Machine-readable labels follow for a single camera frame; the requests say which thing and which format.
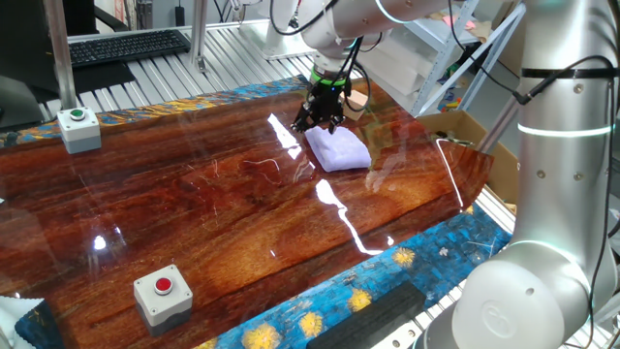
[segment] wooden table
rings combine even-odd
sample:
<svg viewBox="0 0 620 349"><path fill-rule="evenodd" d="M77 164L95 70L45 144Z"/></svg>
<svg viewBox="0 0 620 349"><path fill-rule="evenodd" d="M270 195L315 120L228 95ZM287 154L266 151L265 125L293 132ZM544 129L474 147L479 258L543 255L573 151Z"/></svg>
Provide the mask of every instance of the wooden table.
<svg viewBox="0 0 620 349"><path fill-rule="evenodd" d="M431 141L376 85L344 124L371 168L327 174L288 131L302 101L108 127L73 156L59 140L0 150L0 295L45 298L68 347L191 347L454 216L486 181L489 157ZM132 282L172 263L192 318L153 338Z"/></svg>

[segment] emergency button box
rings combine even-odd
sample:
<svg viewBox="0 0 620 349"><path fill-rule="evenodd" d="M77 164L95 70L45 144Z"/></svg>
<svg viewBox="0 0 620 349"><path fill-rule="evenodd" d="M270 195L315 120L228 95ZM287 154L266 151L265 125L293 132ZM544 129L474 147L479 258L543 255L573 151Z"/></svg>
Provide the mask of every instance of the emergency button box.
<svg viewBox="0 0 620 349"><path fill-rule="evenodd" d="M194 295L175 265L134 281L134 297L139 315L152 336L190 319Z"/></svg>

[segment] black rubber strip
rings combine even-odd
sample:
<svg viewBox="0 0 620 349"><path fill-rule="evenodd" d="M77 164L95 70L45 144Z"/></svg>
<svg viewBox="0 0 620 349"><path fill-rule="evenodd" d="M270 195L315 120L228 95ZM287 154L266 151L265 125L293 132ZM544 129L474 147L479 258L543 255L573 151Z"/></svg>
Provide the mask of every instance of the black rubber strip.
<svg viewBox="0 0 620 349"><path fill-rule="evenodd" d="M561 70L551 69L521 69L522 78L546 79ZM597 68L597 69L570 69L558 77L558 79L609 79L620 77L620 69Z"/></svg>

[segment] button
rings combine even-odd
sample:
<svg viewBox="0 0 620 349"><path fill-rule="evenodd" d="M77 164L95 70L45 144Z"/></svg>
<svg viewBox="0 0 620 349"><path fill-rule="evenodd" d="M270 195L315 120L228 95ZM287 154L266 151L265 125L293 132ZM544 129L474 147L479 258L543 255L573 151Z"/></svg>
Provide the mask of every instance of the button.
<svg viewBox="0 0 620 349"><path fill-rule="evenodd" d="M155 282L155 293L165 296L172 291L172 281L167 277L161 277Z"/></svg>
<svg viewBox="0 0 620 349"><path fill-rule="evenodd" d="M84 115L84 111L81 111L81 110L72 110L70 112L70 115L73 121L82 121L84 117L86 117Z"/></svg>

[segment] metal pole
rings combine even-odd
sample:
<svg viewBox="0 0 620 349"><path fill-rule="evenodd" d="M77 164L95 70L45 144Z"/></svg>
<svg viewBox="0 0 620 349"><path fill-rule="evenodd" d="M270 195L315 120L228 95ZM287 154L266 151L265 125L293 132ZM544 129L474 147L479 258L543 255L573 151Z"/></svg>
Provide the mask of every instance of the metal pole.
<svg viewBox="0 0 620 349"><path fill-rule="evenodd" d="M508 126L514 120L514 117L517 115L518 111L519 105L514 97L511 97L502 109L502 112L497 120L495 120L493 127L491 127L491 129L486 133L486 136L484 136L482 141L478 144L476 150L485 154L489 154L493 151L495 144L497 144L504 134L504 131L506 131Z"/></svg>
<svg viewBox="0 0 620 349"><path fill-rule="evenodd" d="M194 0L194 22L192 23L192 49L190 63L197 66L202 73L206 72L204 59L204 37L206 27L206 0Z"/></svg>
<svg viewBox="0 0 620 349"><path fill-rule="evenodd" d="M60 101L64 110L78 106L74 72L71 68L71 55L67 42L67 26L62 0L45 0L49 37L56 65L56 78L60 87Z"/></svg>

